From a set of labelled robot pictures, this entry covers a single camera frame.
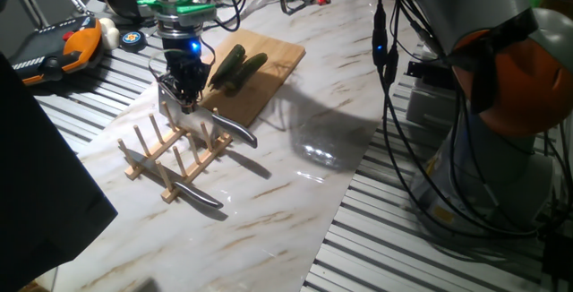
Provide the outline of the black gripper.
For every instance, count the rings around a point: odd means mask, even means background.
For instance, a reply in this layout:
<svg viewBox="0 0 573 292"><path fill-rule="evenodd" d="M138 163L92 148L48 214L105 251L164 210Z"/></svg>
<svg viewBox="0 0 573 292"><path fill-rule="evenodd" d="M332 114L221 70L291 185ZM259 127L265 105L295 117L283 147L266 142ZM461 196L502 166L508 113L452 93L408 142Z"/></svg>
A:
<svg viewBox="0 0 573 292"><path fill-rule="evenodd" d="M201 38L162 39L162 46L169 74L158 77L158 86L173 100L179 100L176 87L180 87L182 112L190 114L210 72L210 65L201 60Z"/></svg>

